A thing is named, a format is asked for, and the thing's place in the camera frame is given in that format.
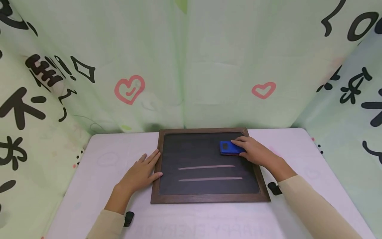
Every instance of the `long sleeve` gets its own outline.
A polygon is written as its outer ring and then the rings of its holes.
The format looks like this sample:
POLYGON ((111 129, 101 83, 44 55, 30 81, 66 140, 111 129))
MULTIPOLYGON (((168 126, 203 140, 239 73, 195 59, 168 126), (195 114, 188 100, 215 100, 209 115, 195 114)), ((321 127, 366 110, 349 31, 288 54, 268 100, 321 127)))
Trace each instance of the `long sleeve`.
POLYGON ((314 239, 361 239, 337 210, 301 176, 291 177, 278 185, 314 239))
POLYGON ((123 215, 102 210, 86 239, 119 239, 124 223, 123 215))

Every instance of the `pink heart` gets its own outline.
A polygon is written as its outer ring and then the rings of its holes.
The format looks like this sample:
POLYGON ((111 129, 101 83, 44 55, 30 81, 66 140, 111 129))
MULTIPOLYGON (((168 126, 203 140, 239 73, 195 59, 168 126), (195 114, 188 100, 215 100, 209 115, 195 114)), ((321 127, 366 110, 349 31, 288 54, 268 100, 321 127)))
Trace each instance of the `pink heart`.
POLYGON ((132 105, 135 101, 135 99, 138 97, 139 94, 142 93, 142 91, 144 90, 144 87, 146 86, 145 82, 144 82, 144 79, 139 76, 139 75, 133 75, 132 77, 130 77, 130 79, 120 79, 117 84, 115 85, 115 88, 114 88, 114 94, 115 96, 122 102, 126 103, 126 104, 129 104, 129 105, 132 105), (130 89, 131 87, 131 84, 133 83, 134 80, 139 80, 141 85, 139 87, 139 89, 136 91, 136 87, 133 87, 130 91, 126 92, 125 95, 126 96, 132 96, 134 93, 134 96, 132 99, 127 99, 125 96, 121 95, 119 89, 121 87, 122 84, 124 84, 128 89, 130 89))
POLYGON ((274 83, 274 82, 267 82, 267 83, 265 83, 263 85, 255 85, 252 88, 252 94, 254 94, 255 96, 259 97, 260 99, 267 99, 270 95, 272 95, 272 93, 275 91, 275 89, 276 89, 276 83, 274 83), (270 86, 270 89, 264 95, 262 95, 262 94, 260 94, 259 92, 256 91, 257 88, 266 89, 268 86, 270 86))

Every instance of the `heart drawing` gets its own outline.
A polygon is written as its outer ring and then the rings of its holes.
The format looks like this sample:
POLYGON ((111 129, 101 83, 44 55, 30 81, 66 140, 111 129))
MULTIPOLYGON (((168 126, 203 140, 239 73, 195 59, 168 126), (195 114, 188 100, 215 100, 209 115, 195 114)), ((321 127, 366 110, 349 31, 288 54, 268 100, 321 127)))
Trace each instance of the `heart drawing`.
POLYGON ((114 94, 120 101, 129 105, 132 105, 134 101, 136 100, 136 98, 138 97, 138 95, 142 93, 145 86, 146 85, 145 85, 144 79, 141 76, 133 75, 132 77, 130 77, 130 79, 120 79, 118 83, 115 85, 114 94), (136 82, 137 80, 141 83, 138 90, 137 90, 137 86, 132 86, 133 82, 136 82), (129 90, 126 93, 124 93, 124 95, 120 93, 121 85, 125 85, 127 89, 129 90))
POLYGON ((274 82, 267 82, 267 83, 265 83, 263 85, 255 85, 252 88, 252 94, 254 94, 255 96, 259 97, 260 99, 267 99, 270 95, 272 95, 272 93, 275 91, 275 89, 276 89, 276 83, 274 83, 274 82), (269 88, 269 90, 265 94, 261 94, 261 93, 256 91, 257 89, 266 89, 269 86, 270 86, 270 88, 269 88))

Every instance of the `white table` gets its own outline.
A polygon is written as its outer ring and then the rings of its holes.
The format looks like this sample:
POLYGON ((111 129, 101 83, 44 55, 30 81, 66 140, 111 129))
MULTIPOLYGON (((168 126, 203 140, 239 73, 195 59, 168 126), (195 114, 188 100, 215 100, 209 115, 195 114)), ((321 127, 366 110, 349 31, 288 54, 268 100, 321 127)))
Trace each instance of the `white table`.
MULTIPOLYGON (((364 239, 375 239, 308 133, 301 128, 248 130, 282 156, 364 239)), ((84 239, 114 185, 144 153, 157 148, 158 133, 104 134, 91 138, 46 239, 84 239)), ((275 182, 261 167, 265 183, 275 182)), ((136 193, 135 213, 122 238, 311 238, 283 195, 270 203, 151 205, 151 187, 136 193)))

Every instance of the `chalkboard eraser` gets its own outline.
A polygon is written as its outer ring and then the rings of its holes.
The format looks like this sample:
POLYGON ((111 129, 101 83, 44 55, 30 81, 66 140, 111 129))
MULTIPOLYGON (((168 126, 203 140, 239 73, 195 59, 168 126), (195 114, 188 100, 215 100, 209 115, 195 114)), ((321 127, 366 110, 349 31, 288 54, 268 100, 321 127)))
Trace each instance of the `chalkboard eraser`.
POLYGON ((238 156, 242 152, 245 152, 245 150, 234 145, 231 141, 220 141, 220 154, 238 156))

